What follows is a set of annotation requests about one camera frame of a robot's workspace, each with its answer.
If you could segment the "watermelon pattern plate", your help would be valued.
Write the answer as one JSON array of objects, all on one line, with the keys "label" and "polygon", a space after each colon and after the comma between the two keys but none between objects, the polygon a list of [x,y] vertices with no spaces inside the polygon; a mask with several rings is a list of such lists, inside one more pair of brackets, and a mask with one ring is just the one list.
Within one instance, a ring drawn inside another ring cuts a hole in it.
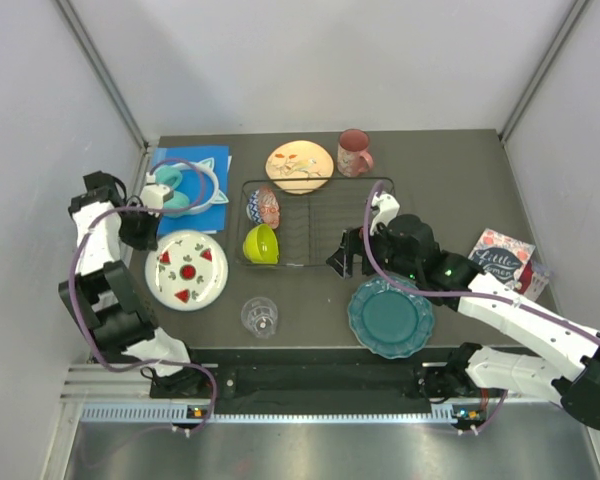
[{"label": "watermelon pattern plate", "polygon": [[180,230],[162,237],[145,262],[149,291],[165,307],[190,312],[211,305],[229,275],[226,254],[210,235]]}]

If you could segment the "teal scalloped plate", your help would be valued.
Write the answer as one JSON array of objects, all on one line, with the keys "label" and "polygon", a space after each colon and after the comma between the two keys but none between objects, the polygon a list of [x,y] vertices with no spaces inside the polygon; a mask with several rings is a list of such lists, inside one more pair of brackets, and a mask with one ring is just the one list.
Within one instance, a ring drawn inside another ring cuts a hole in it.
[{"label": "teal scalloped plate", "polygon": [[357,288],[347,315],[358,342],[389,360],[408,358],[422,350],[435,325],[433,305],[427,298],[396,288],[381,277]]}]

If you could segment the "lime green bowl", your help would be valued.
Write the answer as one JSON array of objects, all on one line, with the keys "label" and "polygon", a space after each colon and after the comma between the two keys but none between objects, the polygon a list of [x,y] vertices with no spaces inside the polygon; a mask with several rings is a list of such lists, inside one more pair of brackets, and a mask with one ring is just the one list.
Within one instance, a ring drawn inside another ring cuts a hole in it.
[{"label": "lime green bowl", "polygon": [[279,262],[279,245],[274,230],[267,224],[253,227],[242,245],[244,257],[254,264],[275,265]]}]

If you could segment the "orange blue patterned bowl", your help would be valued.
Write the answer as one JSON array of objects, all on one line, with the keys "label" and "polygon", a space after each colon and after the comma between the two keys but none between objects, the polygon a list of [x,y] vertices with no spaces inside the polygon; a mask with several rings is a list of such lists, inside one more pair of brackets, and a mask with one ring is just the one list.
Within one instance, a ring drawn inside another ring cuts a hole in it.
[{"label": "orange blue patterned bowl", "polygon": [[280,225],[280,206],[273,190],[259,187],[253,191],[246,205],[247,217],[255,224],[266,224],[276,230]]}]

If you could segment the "peach bird plate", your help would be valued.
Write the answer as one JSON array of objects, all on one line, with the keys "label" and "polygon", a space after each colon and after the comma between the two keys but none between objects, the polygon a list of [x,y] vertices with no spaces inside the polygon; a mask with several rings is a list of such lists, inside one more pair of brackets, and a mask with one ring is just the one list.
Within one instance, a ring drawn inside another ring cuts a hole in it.
[{"label": "peach bird plate", "polygon": [[296,140],[278,146],[265,163],[265,172],[286,193],[304,195],[322,187],[335,170],[331,155],[320,145]]}]

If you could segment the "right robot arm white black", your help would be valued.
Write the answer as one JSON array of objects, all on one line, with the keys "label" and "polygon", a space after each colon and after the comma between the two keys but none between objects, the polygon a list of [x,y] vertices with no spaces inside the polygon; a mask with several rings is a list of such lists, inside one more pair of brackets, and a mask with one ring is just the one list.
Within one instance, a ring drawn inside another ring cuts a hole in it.
[{"label": "right robot arm white black", "polygon": [[345,230],[326,263],[348,278],[354,256],[361,257],[364,274],[407,278],[418,295],[479,320],[532,352],[509,354],[464,343],[439,375],[444,393],[509,390],[557,404],[600,431],[600,331],[554,314],[475,262],[441,249],[431,227],[415,215]]}]

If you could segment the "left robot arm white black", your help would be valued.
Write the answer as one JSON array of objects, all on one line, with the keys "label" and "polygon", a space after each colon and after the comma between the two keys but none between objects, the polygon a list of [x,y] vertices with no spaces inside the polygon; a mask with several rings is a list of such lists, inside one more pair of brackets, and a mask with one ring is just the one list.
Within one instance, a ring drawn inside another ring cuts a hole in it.
[{"label": "left robot arm white black", "polygon": [[174,183],[151,177],[141,192],[127,194],[116,176],[96,171],[83,178],[85,193],[72,198],[68,213],[77,229],[77,249],[68,280],[58,294],[89,345],[93,357],[111,372],[139,369],[153,398],[192,398],[212,380],[195,365],[191,352],[157,323],[155,312],[129,271],[120,247],[154,252]]}]

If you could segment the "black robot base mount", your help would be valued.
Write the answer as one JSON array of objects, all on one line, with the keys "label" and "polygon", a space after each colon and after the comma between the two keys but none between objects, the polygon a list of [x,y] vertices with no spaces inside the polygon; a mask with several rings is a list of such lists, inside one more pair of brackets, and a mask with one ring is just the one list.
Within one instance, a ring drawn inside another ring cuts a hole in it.
[{"label": "black robot base mount", "polygon": [[364,348],[208,348],[195,350],[193,358],[211,378],[189,369],[164,379],[153,367],[141,373],[153,398],[215,393],[216,413],[426,413],[445,400],[485,406],[499,397],[496,389],[444,382],[450,354],[448,348],[425,348],[389,360]]}]

